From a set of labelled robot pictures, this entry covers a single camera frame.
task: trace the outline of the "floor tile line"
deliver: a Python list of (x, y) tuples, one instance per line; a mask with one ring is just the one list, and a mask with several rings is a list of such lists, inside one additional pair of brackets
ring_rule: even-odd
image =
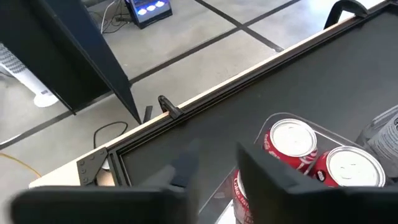
[(273, 43), (269, 39), (263, 37), (262, 35), (260, 35), (259, 33), (255, 32), (254, 30), (252, 30), (252, 29), (250, 29), (248, 27), (242, 27), (242, 30), (245, 31), (250, 36), (252, 36), (253, 38), (255, 38), (258, 41), (262, 42), (266, 46), (274, 49), (276, 52), (282, 52), (284, 50), (282, 47), (278, 46), (277, 44)]
[(263, 15), (260, 15), (254, 19), (252, 19), (251, 21), (242, 24), (240, 22), (238, 22), (236, 19), (233, 19), (231, 16), (225, 14), (224, 12), (222, 12), (221, 10), (217, 9), (216, 7), (212, 6), (211, 4), (208, 4), (207, 2), (205, 2), (204, 0), (194, 0), (197, 3), (201, 4), (202, 6), (205, 6), (207, 9), (213, 11), (214, 13), (216, 13), (217, 15), (221, 16), (222, 18), (226, 19), (228, 22), (234, 24), (237, 28), (245, 31), (247, 34), (251, 35), (252, 37), (254, 37), (255, 39), (259, 40), (260, 42), (262, 42), (263, 44), (267, 45), (268, 47), (274, 49), (276, 52), (281, 52), (284, 49), (282, 47), (279, 47), (277, 44), (273, 43), (272, 41), (270, 41), (269, 39), (263, 37), (262, 35), (258, 34), (257, 32), (254, 32), (253, 30), (248, 28), (248, 24), (252, 24), (254, 23), (257, 19), (261, 20), (262, 17), (267, 17), (272, 15), (273, 13), (277, 13), (280, 10), (291, 6), (292, 4), (296, 3), (299, 0), (291, 0), (288, 3), (285, 3)]
[[(80, 109), (78, 109), (76, 111), (76, 113), (78, 113), (79, 111), (81, 111), (81, 110), (83, 110), (83, 109), (85, 109), (85, 108), (87, 108), (87, 107), (89, 107), (89, 106), (91, 106), (91, 105), (93, 105), (93, 104), (95, 104), (97, 102), (102, 101), (103, 99), (105, 99), (106, 97), (108, 97), (108, 96), (110, 96), (112, 94), (113, 94), (112, 91), (108, 91), (108, 92), (102, 94), (101, 96), (95, 98), (91, 102), (89, 102), (89, 103), (85, 104), (84, 106), (82, 106)], [(68, 117), (70, 117), (72, 115), (73, 115), (73, 112), (66, 111), (66, 112), (63, 112), (62, 114), (60, 114), (60, 115), (58, 115), (58, 116), (56, 116), (56, 117), (54, 117), (54, 118), (52, 118), (52, 119), (50, 119), (48, 121), (45, 121), (45, 122), (43, 122), (41, 124), (38, 124), (38, 125), (34, 126), (33, 128), (23, 132), (22, 134), (17, 135), (16, 137), (10, 138), (9, 141), (6, 141), (6, 142), (3, 142), (2, 144), (0, 144), (0, 151), (5, 149), (5, 148), (7, 148), (7, 147), (9, 147), (9, 146), (11, 146), (11, 145), (13, 145), (13, 144), (15, 144), (15, 143), (17, 143), (17, 142), (19, 142), (19, 141), (21, 141), (21, 140), (24, 140), (25, 138), (28, 138), (28, 137), (36, 134), (39, 131), (42, 131), (42, 130), (50, 127), (51, 125), (56, 124), (59, 121), (62, 121), (63, 119), (68, 118)]]
[(231, 16), (225, 14), (223, 11), (217, 9), (216, 7), (212, 6), (211, 4), (208, 4), (204, 0), (194, 0), (197, 3), (201, 4), (202, 6), (205, 6), (207, 9), (213, 11), (215, 14), (221, 16), (222, 18), (226, 19), (228, 22), (234, 24), (236, 27), (242, 26), (242, 23), (238, 22), (236, 19), (232, 18)]
[[(254, 23), (256, 23), (256, 22), (258, 22), (258, 21), (260, 21), (260, 20), (262, 20), (262, 19), (264, 19), (264, 18), (266, 18), (268, 16), (270, 16), (270, 15), (273, 15), (273, 14), (275, 14), (275, 13), (277, 13), (277, 12), (279, 12), (279, 11), (285, 9), (285, 8), (287, 8), (287, 7), (295, 4), (296, 2), (299, 2), (300, 0), (291, 0), (291, 1), (289, 1), (289, 2), (287, 2), (285, 4), (283, 4), (283, 5), (275, 8), (275, 9), (269, 11), (269, 12), (266, 12), (266, 13), (260, 15), (260, 16), (257, 16), (256, 18), (248, 21), (248, 22), (245, 22), (244, 24), (238, 22), (236, 19), (233, 19), (231, 16), (225, 14), (221, 10), (217, 9), (216, 7), (208, 4), (207, 2), (205, 2), (203, 0), (195, 0), (195, 1), (197, 3), (199, 3), (199, 4), (201, 4), (202, 6), (206, 7), (207, 9), (213, 11), (217, 15), (221, 16), (222, 18), (226, 19), (228, 22), (232, 23), (236, 27), (234, 29), (231, 29), (231, 30), (229, 30), (229, 31), (227, 31), (227, 32), (225, 32), (223, 34), (220, 34), (220, 35), (218, 35), (218, 36), (216, 36), (216, 37), (214, 37), (214, 38), (212, 38), (210, 40), (207, 40), (206, 42), (204, 42), (204, 43), (202, 43), (202, 44), (200, 44), (200, 45), (198, 45), (198, 46), (196, 46), (196, 47), (194, 47), (194, 48), (192, 48), (192, 49), (190, 49), (190, 50), (188, 50), (188, 51), (186, 51), (186, 52), (184, 52), (184, 53), (182, 53), (182, 54), (180, 54), (180, 55), (178, 55), (178, 56), (176, 56), (174, 58), (171, 58), (170, 60), (168, 60), (168, 61), (166, 61), (166, 62), (164, 62), (164, 63), (162, 63), (162, 64), (160, 64), (160, 65), (158, 65), (158, 66), (156, 66), (156, 67), (154, 67), (154, 68), (152, 68), (152, 69), (150, 69), (150, 70), (148, 70), (148, 71), (146, 71), (146, 72), (144, 72), (144, 73), (142, 73), (142, 74), (140, 74), (140, 75), (138, 75), (138, 76), (136, 76), (136, 77), (134, 77), (132, 79), (130, 79), (129, 80), (130, 84), (139, 82), (142, 79), (154, 74), (155, 72), (158, 72), (158, 71), (162, 70), (163, 68), (168, 67), (169, 65), (171, 65), (171, 64), (173, 64), (175, 62), (178, 62), (179, 60), (181, 60), (181, 59), (183, 59), (185, 57), (188, 57), (189, 55), (194, 54), (195, 52), (197, 52), (197, 51), (199, 51), (201, 49), (204, 49), (205, 47), (207, 47), (207, 46), (209, 46), (211, 44), (214, 44), (217, 41), (222, 40), (222, 39), (230, 36), (231, 34), (234, 34), (235, 32), (237, 32), (239, 30), (245, 31), (247, 34), (249, 34), (252, 37), (254, 37), (255, 39), (259, 40), (263, 44), (265, 44), (268, 47), (274, 49), (276, 52), (281, 52), (281, 51), (283, 51), (282, 47), (279, 47), (277, 44), (273, 43), (272, 41), (268, 40), (267, 38), (263, 37), (262, 35), (258, 34), (255, 31), (249, 29), (248, 26), (250, 26), (250, 25), (252, 25), (252, 24), (254, 24)], [(87, 107), (89, 107), (89, 106), (101, 101), (102, 99), (106, 98), (107, 96), (111, 95), (112, 93), (113, 93), (112, 91), (109, 91), (109, 92), (103, 94), (102, 96), (98, 97), (97, 99), (95, 99), (92, 102), (88, 103), (87, 105), (83, 106), (82, 109), (80, 109), (80, 110), (83, 110), (83, 109), (85, 109), (85, 108), (87, 108)], [(52, 118), (52, 119), (50, 119), (48, 121), (45, 121), (45, 122), (43, 122), (43, 123), (31, 128), (29, 130), (23, 132), (22, 134), (20, 134), (20, 135), (14, 137), (13, 139), (11, 139), (10, 141), (6, 141), (5, 143), (1, 144), (0, 145), (0, 151), (5, 149), (5, 148), (7, 148), (8, 146), (11, 146), (11, 145), (13, 145), (13, 144), (25, 139), (25, 138), (30, 137), (31, 135), (33, 135), (33, 134), (35, 134), (35, 133), (37, 133), (37, 132), (39, 132), (41, 130), (44, 130), (45, 128), (48, 128), (49, 126), (51, 126), (53, 124), (56, 124), (57, 122), (65, 119), (65, 118), (67, 118), (67, 117), (69, 117), (71, 115), (73, 115), (73, 113), (71, 111), (66, 111), (66, 112), (64, 112), (64, 113), (62, 113), (62, 114), (60, 114), (60, 115), (58, 115), (58, 116), (56, 116), (56, 117), (54, 117), (54, 118)]]
[(22, 134), (18, 135), (17, 137), (11, 139), (10, 141), (6, 141), (5, 143), (1, 144), (0, 145), (0, 151), (5, 149), (5, 148), (7, 148), (8, 146), (11, 146), (11, 145), (13, 145), (13, 144), (25, 139), (25, 138), (28, 138), (28, 137), (32, 136), (33, 134), (35, 134), (35, 133), (37, 133), (37, 132), (39, 132), (41, 130), (44, 130), (45, 128), (47, 128), (47, 127), (49, 127), (49, 126), (51, 126), (51, 125), (53, 125), (53, 124), (65, 119), (65, 118), (67, 118), (67, 117), (69, 117), (71, 115), (73, 115), (73, 113), (71, 111), (63, 112), (62, 114), (60, 114), (60, 115), (58, 115), (58, 116), (56, 116), (56, 117), (54, 117), (54, 118), (52, 118), (52, 119), (50, 119), (50, 120), (48, 120), (46, 122), (43, 122), (43, 123), (35, 126), (34, 128), (31, 128), (31, 129), (25, 131), (24, 133), (22, 133)]
[(281, 10), (283, 10), (283, 9), (285, 9), (285, 8), (291, 6), (291, 5), (293, 5), (293, 4), (295, 4), (295, 3), (299, 2), (299, 1), (300, 0), (291, 0), (291, 1), (285, 3), (285, 4), (281, 5), (281, 6), (276, 7), (275, 9), (273, 9), (271, 11), (268, 11), (268, 12), (266, 12), (266, 13), (260, 15), (260, 16), (257, 16), (256, 18), (254, 18), (254, 19), (252, 19), (250, 21), (245, 22), (243, 24), (243, 26), (248, 27), (250, 25), (253, 25), (256, 22), (259, 22), (260, 20), (263, 20), (263, 19), (265, 19), (265, 18), (267, 18), (267, 17), (269, 17), (269, 16), (271, 16), (271, 15), (273, 15), (273, 14), (275, 14), (275, 13), (277, 13), (277, 12), (279, 12), (279, 11), (281, 11)]
[(142, 79), (152, 75), (153, 73), (158, 72), (158, 71), (162, 70), (163, 68), (168, 67), (169, 65), (171, 65), (171, 64), (173, 64), (175, 62), (178, 62), (179, 60), (184, 59), (184, 58), (188, 57), (189, 55), (194, 54), (194, 53), (198, 52), (201, 49), (204, 49), (207, 46), (210, 46), (210, 45), (214, 44), (215, 42), (218, 42), (218, 41), (220, 41), (220, 40), (222, 40), (222, 39), (224, 39), (224, 38), (236, 33), (239, 30), (240, 30), (239, 28), (235, 27), (234, 29), (231, 29), (231, 30), (229, 30), (229, 31), (227, 31), (227, 32), (225, 32), (223, 34), (220, 34), (220, 35), (218, 35), (218, 36), (216, 36), (216, 37), (214, 37), (214, 38), (212, 38), (210, 40), (207, 40), (206, 42), (204, 42), (204, 43), (202, 43), (200, 45), (197, 45), (196, 47), (194, 47), (194, 48), (192, 48), (192, 49), (190, 49), (190, 50), (188, 50), (188, 51), (186, 51), (186, 52), (184, 52), (184, 53), (182, 53), (182, 54), (180, 54), (180, 55), (178, 55), (178, 56), (176, 56), (174, 58), (171, 58), (171, 59), (167, 60), (166, 62), (164, 62), (164, 63), (162, 63), (162, 64), (160, 64), (160, 65), (158, 65), (158, 66), (156, 66), (156, 67), (154, 67), (154, 68), (152, 68), (152, 69), (150, 69), (150, 70), (148, 70), (148, 71), (146, 71), (146, 72), (144, 72), (144, 73), (142, 73), (142, 74), (140, 74), (140, 75), (138, 75), (138, 76), (136, 76), (136, 77), (134, 77), (132, 79), (130, 79), (130, 83), (133, 84), (133, 83), (139, 82)]

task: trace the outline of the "black cable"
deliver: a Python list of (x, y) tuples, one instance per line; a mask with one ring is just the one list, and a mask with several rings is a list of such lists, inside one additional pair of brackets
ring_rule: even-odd
[(128, 24), (128, 22), (126, 22), (125, 24), (119, 26), (119, 28), (117, 28), (116, 30), (109, 31), (109, 32), (104, 32), (104, 34), (113, 34), (113, 33), (117, 32), (120, 28), (122, 28), (122, 27), (123, 27), (124, 25), (126, 25), (126, 24)]
[[(113, 34), (113, 33), (117, 32), (119, 29), (121, 29), (123, 26), (128, 24), (128, 22), (123, 23), (122, 21), (119, 21), (119, 23), (117, 23), (117, 24), (114, 23), (114, 20), (116, 21), (117, 17), (119, 17), (121, 19), (123, 17), (123, 15), (129, 15), (129, 13), (122, 13), (123, 8), (121, 7), (122, 6), (121, 3), (122, 3), (122, 0), (120, 0), (118, 5), (116, 6), (116, 10), (111, 19), (111, 22), (108, 23), (108, 25), (104, 28), (103, 34)], [(116, 30), (105, 32), (110, 27), (110, 25), (112, 25), (114, 27), (118, 27), (118, 28)]]
[(93, 136), (93, 147), (94, 147), (94, 149), (97, 148), (96, 137), (97, 137), (98, 131), (101, 131), (102, 129), (104, 129), (104, 128), (106, 128), (106, 127), (109, 127), (109, 126), (111, 126), (111, 125), (114, 125), (114, 124), (124, 124), (124, 125), (126, 126), (126, 127), (124, 127), (122, 133), (121, 133), (120, 135), (118, 135), (117, 137), (119, 137), (119, 136), (121, 136), (122, 134), (124, 134), (124, 133), (127, 131), (127, 128), (129, 127), (129, 124), (127, 124), (127, 123), (124, 122), (124, 121), (116, 121), (116, 122), (112, 122), (112, 123), (110, 123), (110, 124), (107, 124), (107, 125), (104, 125), (104, 126), (98, 128), (98, 129), (94, 132), (94, 136)]
[[(118, 4), (118, 6), (116, 7), (116, 10), (115, 10), (115, 15), (113, 16), (113, 18), (115, 18), (115, 21), (116, 21), (116, 16), (119, 16), (119, 18), (122, 18), (122, 15), (121, 15), (122, 14), (121, 3), (122, 3), (122, 0), (119, 1), (119, 4)], [(116, 12), (118, 11), (118, 9), (120, 9), (120, 13), (118, 15), (116, 15)], [(119, 23), (117, 25), (113, 24), (113, 18), (112, 18), (112, 25), (113, 26), (120, 26), (122, 24), (121, 21), (119, 21)]]

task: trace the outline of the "coca-cola can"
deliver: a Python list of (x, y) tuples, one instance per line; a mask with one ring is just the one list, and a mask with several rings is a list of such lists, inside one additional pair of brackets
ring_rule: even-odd
[(317, 135), (297, 119), (282, 119), (266, 133), (264, 149), (294, 169), (305, 172), (316, 159)]
[(252, 224), (253, 218), (249, 210), (249, 202), (244, 191), (239, 170), (234, 173), (233, 196), (235, 218), (242, 224)]
[(324, 152), (310, 175), (330, 187), (383, 187), (386, 183), (380, 163), (366, 151), (353, 146), (340, 146)]

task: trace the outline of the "electronic device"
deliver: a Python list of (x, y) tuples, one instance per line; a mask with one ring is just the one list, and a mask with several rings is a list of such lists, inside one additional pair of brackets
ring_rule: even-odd
[(124, 0), (132, 22), (140, 29), (173, 14), (169, 0)]

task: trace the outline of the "black tabletop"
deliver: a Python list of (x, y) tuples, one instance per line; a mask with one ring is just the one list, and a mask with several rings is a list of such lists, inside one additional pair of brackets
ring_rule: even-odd
[(253, 142), (265, 119), (281, 111), (355, 140), (398, 103), (396, 27), (397, 14), (386, 11), (123, 155), (130, 180), (141, 183), (199, 141), (203, 206), (236, 165), (235, 142)]

